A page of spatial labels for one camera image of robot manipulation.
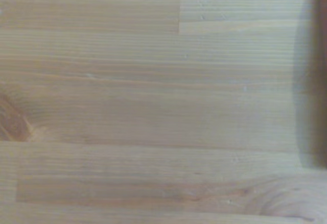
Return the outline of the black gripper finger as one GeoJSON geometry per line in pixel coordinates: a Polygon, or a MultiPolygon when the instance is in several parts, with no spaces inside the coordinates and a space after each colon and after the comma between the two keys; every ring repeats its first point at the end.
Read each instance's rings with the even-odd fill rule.
{"type": "Polygon", "coordinates": [[[315,155],[317,164],[326,168],[326,0],[313,0],[312,85],[315,95],[315,155]]]}

